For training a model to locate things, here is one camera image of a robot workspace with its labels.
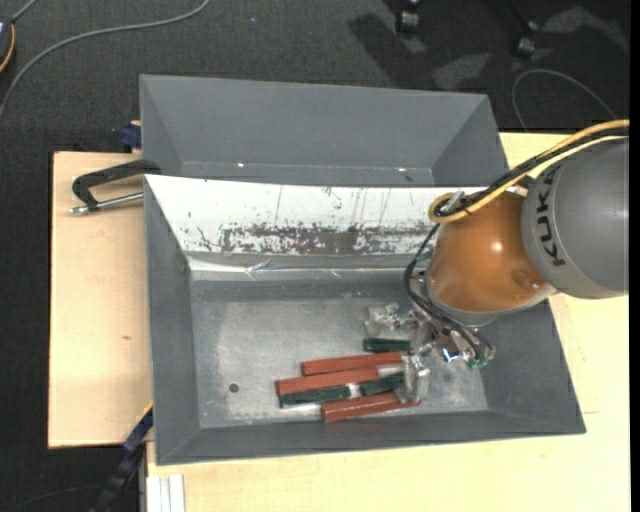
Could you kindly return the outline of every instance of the dark carpet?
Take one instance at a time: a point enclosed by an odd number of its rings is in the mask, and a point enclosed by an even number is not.
[[[0,0],[0,16],[24,2]],[[41,0],[18,21],[0,99],[57,41],[197,5]],[[518,25],[499,0],[425,0],[413,37],[395,34],[400,5],[213,0],[180,24],[63,48],[24,77],[0,119],[0,511],[87,510],[119,459],[115,447],[46,449],[48,163],[56,150],[124,151],[140,73],[481,92],[502,130],[573,132],[628,116],[631,0],[528,0],[541,29],[527,61],[510,52]],[[116,510],[136,503],[134,485]]]

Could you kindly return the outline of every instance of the wooden table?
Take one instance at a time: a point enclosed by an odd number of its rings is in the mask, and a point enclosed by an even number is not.
[[[562,137],[501,135],[511,164]],[[151,399],[141,206],[73,217],[76,176],[137,155],[53,160],[49,446],[122,443]],[[100,197],[139,190],[103,187]],[[628,298],[552,308],[585,435],[158,467],[184,475],[187,511],[630,508]]]

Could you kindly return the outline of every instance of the black cable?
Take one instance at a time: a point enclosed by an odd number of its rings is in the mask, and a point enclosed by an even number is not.
[[[31,505],[32,503],[37,503],[38,501],[46,500],[54,496],[59,496],[60,494],[66,494],[66,493],[78,492],[78,491],[89,491],[89,490],[93,491],[99,488],[100,488],[99,485],[83,485],[80,487],[68,487],[66,489],[61,489],[59,491],[53,491],[47,494],[43,494],[41,496],[36,496],[35,498],[31,498],[30,500],[23,501],[22,503],[19,503],[18,505],[14,505],[13,507],[5,508],[1,512],[14,512],[15,510],[20,510],[21,508],[26,507],[27,505]]]
[[[37,1],[38,0],[31,0],[30,2],[27,2],[25,5],[23,5],[22,8],[12,16],[11,22],[15,23],[16,21],[18,21],[18,19],[20,19],[24,13],[31,9],[31,7],[33,7],[33,4],[35,4]]]
[[[18,75],[14,78],[13,82],[11,82],[11,85],[9,86],[9,89],[6,92],[5,97],[2,100],[2,103],[0,103],[0,121],[2,121],[2,114],[4,113],[4,110],[7,107],[7,104],[9,103],[9,98],[11,98],[11,95],[13,94],[13,92],[16,89],[16,87],[20,83],[20,80],[22,80],[24,75],[26,75],[27,72],[33,66],[35,66],[42,58],[46,57],[47,55],[53,53],[56,50],[59,50],[60,48],[62,48],[64,46],[67,46],[69,44],[72,44],[72,43],[75,43],[75,42],[78,42],[78,41],[84,41],[85,39],[89,39],[89,38],[96,37],[96,36],[102,36],[102,35],[107,35],[107,34],[115,34],[115,33],[119,33],[119,32],[129,32],[129,31],[134,31],[134,30],[143,30],[143,29],[147,29],[147,28],[165,27],[167,25],[171,25],[172,23],[177,23],[178,21],[183,21],[183,20],[186,20],[186,19],[189,19],[189,18],[195,16],[200,11],[202,11],[209,4],[210,1],[211,0],[203,0],[202,3],[198,7],[193,9],[192,11],[189,11],[186,14],[181,14],[181,15],[176,16],[174,18],[169,18],[169,19],[160,20],[160,21],[150,21],[150,22],[146,22],[146,23],[136,23],[136,24],[133,24],[133,25],[123,25],[123,26],[120,26],[120,27],[111,27],[111,28],[103,28],[103,29],[99,29],[99,30],[93,30],[91,32],[85,32],[84,34],[79,34],[77,36],[70,37],[68,39],[65,39],[64,41],[60,41],[59,43],[54,44],[53,46],[50,46],[49,48],[47,48],[43,52],[41,52],[38,55],[36,55],[33,59],[31,59],[20,70]]]
[[[107,485],[89,509],[89,512],[110,512],[138,471],[144,455],[140,444],[131,454],[122,458]]]
[[[404,276],[403,276],[404,287],[407,290],[407,293],[409,294],[409,297],[411,298],[411,300],[413,300],[413,302],[418,307],[420,307],[423,311],[428,313],[431,317],[437,318],[439,321],[441,321],[443,323],[447,323],[447,324],[452,325],[453,327],[455,327],[455,330],[457,330],[460,333],[460,335],[470,345],[475,345],[475,343],[473,342],[471,337],[473,336],[473,337],[477,338],[491,353],[491,352],[494,351],[493,346],[491,345],[491,343],[489,343],[489,341],[484,336],[482,336],[482,334],[478,330],[469,329],[468,327],[463,325],[461,322],[457,321],[455,318],[452,318],[450,315],[448,315],[447,313],[442,311],[428,297],[425,297],[424,295],[418,295],[417,293],[415,293],[411,289],[411,277],[412,277],[413,272],[415,270],[415,267],[416,267],[416,265],[418,263],[418,258],[422,255],[424,250],[427,248],[427,246],[429,245],[429,242],[435,236],[435,234],[437,233],[437,231],[440,228],[440,226],[441,226],[440,224],[435,224],[431,228],[431,230],[427,234],[426,238],[424,239],[424,241],[422,242],[422,244],[418,248],[418,251],[416,252],[416,255],[413,257],[411,262],[405,268]]]
[[[517,177],[524,178],[524,176],[526,176],[529,171],[535,169],[539,165],[542,165],[543,163],[553,158],[556,158],[557,156],[560,156],[564,153],[567,153],[568,151],[571,151],[572,149],[583,146],[593,141],[602,143],[603,141],[601,139],[604,139],[605,137],[610,137],[612,135],[625,135],[625,134],[628,134],[628,132],[629,132],[629,128],[611,128],[608,130],[603,130],[593,135],[580,138],[572,142],[571,144],[567,144],[566,146],[562,146],[561,148],[556,149],[555,151],[551,151],[549,153],[543,153],[541,155],[536,155],[534,157],[531,157],[528,160],[525,160],[521,164],[514,167],[508,173],[504,174],[501,178],[499,178],[497,181],[489,185],[486,189],[478,192],[477,194],[474,194],[471,198],[466,198],[466,199],[463,198],[460,201],[460,205],[457,207],[454,213],[457,211],[461,211],[469,208],[470,206],[476,204],[480,200],[484,199],[485,197],[493,193],[495,190],[504,186],[505,183],[508,183]],[[436,211],[434,212],[436,216],[439,215],[439,209],[443,207],[445,204],[446,203],[441,204],[439,208],[436,209]]]
[[[514,80],[513,85],[511,86],[511,106],[513,107],[513,111],[515,112],[516,117],[518,118],[518,122],[520,123],[520,125],[522,126],[525,132],[528,132],[529,129],[525,125],[524,120],[522,119],[522,115],[520,113],[520,109],[518,108],[518,102],[516,100],[516,89],[518,88],[518,85],[520,85],[520,82],[522,81],[522,79],[524,79],[529,75],[536,75],[536,74],[556,76],[569,81],[570,83],[576,85],[577,87],[585,91],[587,94],[589,94],[594,100],[596,100],[607,111],[607,114],[609,114],[612,119],[618,118],[615,112],[613,112],[613,110],[609,108],[609,106],[600,98],[600,96],[598,96],[595,92],[593,92],[586,85],[576,80],[575,78],[570,77],[569,75],[566,75],[564,73],[561,73],[560,71],[554,71],[552,69],[545,69],[545,68],[528,69],[527,71],[523,71],[520,75],[518,75],[518,77]]]

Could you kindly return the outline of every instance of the blue object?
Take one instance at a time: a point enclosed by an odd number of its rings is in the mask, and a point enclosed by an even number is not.
[[[120,132],[120,142],[130,148],[140,149],[142,147],[142,128],[129,123]]]
[[[124,443],[123,451],[126,457],[133,455],[133,453],[142,444],[142,439],[152,426],[153,408],[149,408],[135,428],[131,431],[131,434],[129,434],[129,437]]]

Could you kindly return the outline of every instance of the yellow cable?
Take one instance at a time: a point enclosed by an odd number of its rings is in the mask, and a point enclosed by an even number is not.
[[[581,131],[579,131],[579,132],[567,137],[566,139],[563,139],[562,141],[560,141],[558,144],[556,144],[552,148],[540,153],[537,158],[545,157],[548,154],[553,153],[554,151],[558,151],[559,149],[562,149],[562,148],[564,148],[566,146],[569,146],[569,145],[573,144],[574,142],[579,141],[580,139],[583,139],[583,138],[586,138],[586,137],[590,137],[591,135],[597,134],[598,132],[602,132],[602,131],[606,131],[606,130],[612,130],[612,129],[623,129],[623,128],[628,128],[628,127],[629,127],[629,120],[628,119],[622,119],[622,120],[618,120],[618,121],[607,121],[606,123],[600,123],[600,124],[597,124],[597,125],[594,125],[594,126],[590,126],[589,128],[585,128],[584,130],[581,130]],[[460,220],[460,219],[466,217],[467,215],[469,215],[470,213],[476,212],[480,208],[482,208],[482,207],[486,206],[487,204],[489,204],[496,197],[498,197],[500,194],[502,194],[505,190],[507,190],[508,188],[514,186],[518,181],[520,181],[522,178],[524,178],[527,174],[533,172],[535,169],[536,169],[536,167],[531,169],[528,173],[521,174],[521,175],[513,177],[511,180],[509,180],[508,182],[506,182],[502,186],[498,187],[497,189],[495,189],[490,194],[486,195],[485,197],[483,197],[482,199],[478,200],[477,202],[474,202],[474,203],[470,204],[464,210],[460,210],[460,211],[457,211],[457,212],[454,212],[454,213],[450,213],[450,214],[447,214],[447,215],[440,215],[439,216],[439,215],[436,215],[436,210],[438,209],[438,207],[441,204],[443,204],[445,201],[448,201],[449,199],[451,199],[451,197],[453,196],[453,194],[444,194],[444,195],[436,198],[435,201],[433,201],[433,203],[431,203],[431,206],[429,207],[429,219],[432,222],[435,222],[435,223],[438,223],[438,224],[448,224],[449,222],[455,222],[457,220]]]
[[[2,73],[2,71],[4,71],[4,68],[6,68],[9,65],[9,61],[11,60],[11,57],[13,55],[13,50],[15,49],[16,46],[16,27],[15,25],[11,24],[9,25],[9,30],[11,31],[11,44],[9,45],[9,51],[7,52],[7,58],[0,62],[0,73]]]

